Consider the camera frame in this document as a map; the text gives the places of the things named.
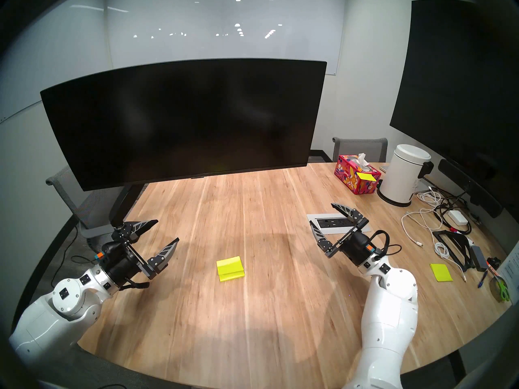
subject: blue pen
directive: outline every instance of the blue pen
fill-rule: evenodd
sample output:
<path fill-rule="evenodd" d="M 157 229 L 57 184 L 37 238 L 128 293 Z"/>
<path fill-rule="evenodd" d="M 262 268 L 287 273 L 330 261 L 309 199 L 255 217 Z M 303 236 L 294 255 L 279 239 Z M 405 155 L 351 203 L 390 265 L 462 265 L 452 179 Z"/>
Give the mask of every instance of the blue pen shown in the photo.
<path fill-rule="evenodd" d="M 481 278 L 481 280 L 477 284 L 477 288 L 481 288 L 481 286 L 483 286 L 483 280 L 485 279 L 487 273 L 488 273 L 488 270 L 485 270 L 485 273 L 483 273 L 483 277 Z"/>

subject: whiteboard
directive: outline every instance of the whiteboard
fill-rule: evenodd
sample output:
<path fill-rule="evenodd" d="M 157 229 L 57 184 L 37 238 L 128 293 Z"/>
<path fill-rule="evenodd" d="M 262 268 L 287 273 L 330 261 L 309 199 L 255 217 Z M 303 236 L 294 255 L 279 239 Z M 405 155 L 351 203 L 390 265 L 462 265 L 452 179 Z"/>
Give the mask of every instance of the whiteboard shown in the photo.
<path fill-rule="evenodd" d="M 114 68 L 249 57 L 321 60 L 327 74 L 337 71 L 345 0 L 107 0 L 107 5 L 119 9 L 107 12 Z"/>
<path fill-rule="evenodd" d="M 335 75 L 344 8 L 345 0 L 66 0 L 1 59 L 0 122 L 55 84 L 154 62 L 320 60 Z"/>

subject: gray mesh chair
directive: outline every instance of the gray mesh chair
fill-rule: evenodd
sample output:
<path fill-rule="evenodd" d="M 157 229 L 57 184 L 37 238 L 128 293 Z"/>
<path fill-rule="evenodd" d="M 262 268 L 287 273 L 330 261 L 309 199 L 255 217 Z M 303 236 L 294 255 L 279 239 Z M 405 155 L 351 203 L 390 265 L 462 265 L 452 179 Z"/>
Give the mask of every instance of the gray mesh chair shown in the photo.
<path fill-rule="evenodd" d="M 114 228 L 108 215 L 123 187 L 83 191 L 69 166 L 45 180 L 53 185 L 63 202 L 79 221 L 81 235 L 97 254 L 101 246 L 112 241 Z"/>
<path fill-rule="evenodd" d="M 332 138 L 335 143 L 333 149 L 333 161 L 337 161 L 339 155 L 358 155 L 366 153 L 366 161 L 381 162 L 386 161 L 388 151 L 388 140 L 380 139 L 342 139 L 338 137 Z"/>

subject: black screen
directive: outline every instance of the black screen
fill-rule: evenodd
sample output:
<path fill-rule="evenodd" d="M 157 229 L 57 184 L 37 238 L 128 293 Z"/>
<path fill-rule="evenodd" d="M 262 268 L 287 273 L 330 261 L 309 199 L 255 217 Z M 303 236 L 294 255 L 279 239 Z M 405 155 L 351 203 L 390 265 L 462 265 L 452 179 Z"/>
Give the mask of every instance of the black screen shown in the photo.
<path fill-rule="evenodd" d="M 305 166 L 326 62 L 176 61 L 41 92 L 84 190 Z"/>
<path fill-rule="evenodd" d="M 475 4 L 413 1 L 391 126 L 449 159 L 519 221 L 519 61 Z"/>

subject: yellow sticky note pad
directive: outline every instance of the yellow sticky note pad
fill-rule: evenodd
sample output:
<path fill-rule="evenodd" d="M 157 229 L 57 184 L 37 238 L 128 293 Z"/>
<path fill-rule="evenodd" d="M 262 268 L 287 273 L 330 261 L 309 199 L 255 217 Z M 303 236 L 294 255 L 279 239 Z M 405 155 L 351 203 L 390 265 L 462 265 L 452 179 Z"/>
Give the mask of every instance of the yellow sticky note pad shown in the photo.
<path fill-rule="evenodd" d="M 377 181 L 375 180 L 374 176 L 371 175 L 371 174 L 366 174 L 366 173 L 357 173 L 357 175 L 359 176 L 359 178 L 361 180 L 366 180 L 366 181 Z"/>
<path fill-rule="evenodd" d="M 217 260 L 217 269 L 221 282 L 242 278 L 245 276 L 243 265 L 241 265 L 241 259 L 239 256 Z"/>
<path fill-rule="evenodd" d="M 437 281 L 451 282 L 453 280 L 453 278 L 450 277 L 447 266 L 445 266 L 443 263 L 431 263 L 431 269 Z"/>

